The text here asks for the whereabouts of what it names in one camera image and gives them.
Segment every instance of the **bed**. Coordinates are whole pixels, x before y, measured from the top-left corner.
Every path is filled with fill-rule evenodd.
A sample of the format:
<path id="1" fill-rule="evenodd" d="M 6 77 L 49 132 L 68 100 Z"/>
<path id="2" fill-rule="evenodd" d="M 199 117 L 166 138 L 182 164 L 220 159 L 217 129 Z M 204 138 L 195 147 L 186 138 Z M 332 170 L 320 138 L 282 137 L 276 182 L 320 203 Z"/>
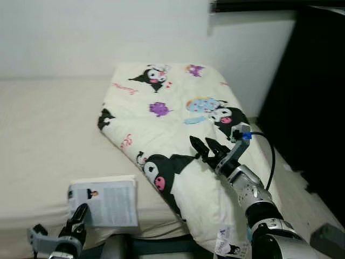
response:
<path id="1" fill-rule="evenodd" d="M 195 69 L 187 73 L 198 75 Z M 142 80 L 135 76 L 130 79 Z M 121 144 L 116 148 L 100 134 L 96 123 L 109 85 L 135 94 L 133 88 L 112 83 L 109 77 L 0 81 L 0 258 L 30 257 L 25 233 L 37 223 L 52 235 L 59 233 L 68 216 L 66 191 L 70 181 L 79 178 L 136 175 L 138 238 L 162 239 L 189 232 L 140 166 L 120 151 Z M 167 83 L 165 89 L 173 87 Z M 236 99 L 231 91 L 228 97 Z M 266 184 L 270 167 L 255 140 L 249 151 Z M 274 182 L 271 193 L 280 207 Z M 111 234 L 109 229 L 90 230 L 84 248 L 101 244 Z"/>

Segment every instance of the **floor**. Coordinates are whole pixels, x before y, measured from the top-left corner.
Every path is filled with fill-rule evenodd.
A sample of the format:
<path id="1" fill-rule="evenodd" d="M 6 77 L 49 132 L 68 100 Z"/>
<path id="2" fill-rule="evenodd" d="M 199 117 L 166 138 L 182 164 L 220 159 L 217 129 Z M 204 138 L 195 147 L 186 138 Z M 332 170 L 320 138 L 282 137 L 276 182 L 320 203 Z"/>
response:
<path id="1" fill-rule="evenodd" d="M 260 129 L 252 124 L 253 131 Z M 266 140 L 260 136 L 255 136 L 269 162 L 271 162 L 271 150 Z M 298 172 L 293 172 L 289 165 L 284 161 L 281 155 L 276 151 L 276 166 L 274 172 L 274 181 L 283 193 L 281 201 L 284 208 L 281 211 L 285 220 L 290 222 L 294 229 L 307 241 L 311 233 L 325 223 L 330 223 L 340 229 L 344 227 L 338 222 L 332 212 L 324 204 L 317 194 L 310 194 L 305 191 L 307 182 Z M 330 259 L 330 257 L 316 251 L 319 259 Z M 194 259 L 202 258 L 201 255 L 191 253 L 175 253 L 164 255 L 145 255 L 141 259 Z"/>

